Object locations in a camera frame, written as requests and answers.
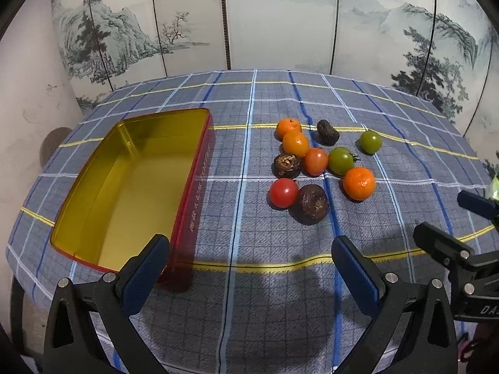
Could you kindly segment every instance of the dark brown dried fruit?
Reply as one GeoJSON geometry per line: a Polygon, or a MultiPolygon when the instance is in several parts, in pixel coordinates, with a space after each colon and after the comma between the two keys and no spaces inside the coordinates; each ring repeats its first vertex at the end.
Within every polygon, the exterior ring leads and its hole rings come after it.
{"type": "Polygon", "coordinates": [[[320,222],[329,211],[326,193],[317,184],[301,187],[293,207],[294,217],[306,225],[315,225],[320,222]]]}
{"type": "Polygon", "coordinates": [[[272,173],[277,178],[296,178],[301,173],[303,164],[295,155],[278,155],[272,163],[272,173]]]}
{"type": "Polygon", "coordinates": [[[340,139],[340,132],[335,130],[325,119],[321,119],[317,123],[317,134],[320,142],[325,146],[333,146],[340,139]]]}

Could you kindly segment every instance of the green object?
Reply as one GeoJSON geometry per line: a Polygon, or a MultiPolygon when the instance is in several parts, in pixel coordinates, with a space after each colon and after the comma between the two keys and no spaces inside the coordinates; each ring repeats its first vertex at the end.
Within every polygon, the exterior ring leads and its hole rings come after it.
{"type": "Polygon", "coordinates": [[[497,177],[494,177],[485,189],[485,198],[499,201],[499,180],[497,177]]]}
{"type": "Polygon", "coordinates": [[[374,153],[376,153],[378,150],[381,149],[381,145],[383,145],[383,140],[381,139],[381,136],[377,132],[368,130],[362,133],[362,135],[360,136],[359,143],[360,147],[364,152],[373,155],[374,153]]]}
{"type": "Polygon", "coordinates": [[[359,158],[346,147],[340,146],[329,153],[328,165],[335,175],[344,176],[348,170],[355,167],[355,162],[358,160],[359,158]]]}

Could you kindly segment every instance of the plaid tablecloth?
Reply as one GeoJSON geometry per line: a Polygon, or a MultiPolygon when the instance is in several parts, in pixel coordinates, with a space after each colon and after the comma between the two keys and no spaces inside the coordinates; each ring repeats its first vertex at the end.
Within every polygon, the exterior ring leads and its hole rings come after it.
{"type": "MultiPolygon", "coordinates": [[[[121,119],[195,107],[213,114],[216,146],[194,284],[183,294],[155,288],[131,318],[170,372],[331,372],[369,321],[331,261],[336,235],[348,235],[382,271],[419,283],[435,277],[446,282],[444,270],[413,242],[413,227],[420,222],[431,222],[477,252],[497,249],[499,235],[490,222],[456,201],[463,188],[482,193],[490,179],[467,142],[428,102],[320,74],[189,74],[114,91],[76,127],[36,180],[13,227],[7,259],[39,307],[48,309],[61,277],[82,283],[100,276],[49,244],[64,198],[99,141],[121,119]],[[324,186],[329,217],[302,226],[287,211],[271,209],[266,193],[280,145],[273,132],[284,117],[312,130],[325,118],[340,130],[337,145],[351,149],[365,127],[380,132],[382,149],[358,163],[376,176],[373,196],[353,203],[336,177],[301,176],[299,185],[324,186]]],[[[95,324],[111,362],[125,371],[97,317],[95,324]]],[[[456,328],[460,332],[463,325],[456,328]]],[[[400,334],[380,367],[398,341],[400,334]]]]}

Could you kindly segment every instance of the tangerine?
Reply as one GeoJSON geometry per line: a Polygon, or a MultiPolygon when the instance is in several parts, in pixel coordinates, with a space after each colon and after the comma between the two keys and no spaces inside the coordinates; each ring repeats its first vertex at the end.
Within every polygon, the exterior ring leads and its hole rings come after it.
{"type": "Polygon", "coordinates": [[[301,132],[301,125],[300,121],[293,118],[281,119],[275,129],[275,132],[278,134],[281,141],[287,133],[294,131],[301,132]]]}
{"type": "Polygon", "coordinates": [[[354,167],[348,170],[343,178],[343,189],[355,201],[368,199],[374,192],[376,179],[371,170],[365,167],[354,167]]]}
{"type": "Polygon", "coordinates": [[[290,155],[298,156],[300,159],[306,155],[310,149],[306,136],[299,132],[288,132],[283,138],[283,149],[290,155]]]}

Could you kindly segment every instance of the orange cherry tomato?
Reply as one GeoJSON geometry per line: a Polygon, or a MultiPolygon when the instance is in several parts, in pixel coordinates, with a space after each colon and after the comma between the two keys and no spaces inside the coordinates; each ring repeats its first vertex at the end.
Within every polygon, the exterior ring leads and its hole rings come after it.
{"type": "Polygon", "coordinates": [[[313,176],[320,175],[324,173],[327,167],[327,153],[320,147],[313,147],[305,155],[304,163],[308,174],[313,176]]]}
{"type": "Polygon", "coordinates": [[[306,155],[310,149],[308,140],[301,132],[288,132],[283,138],[283,149],[290,155],[298,156],[300,159],[306,155]]]}
{"type": "Polygon", "coordinates": [[[347,195],[356,200],[368,199],[374,192],[376,179],[371,170],[365,167],[354,167],[348,170],[343,178],[343,189],[347,195]]]}
{"type": "Polygon", "coordinates": [[[278,137],[281,141],[283,140],[284,135],[289,132],[295,131],[301,132],[301,125],[300,121],[297,121],[293,118],[281,119],[278,123],[277,128],[275,129],[275,132],[278,134],[278,137]]]}

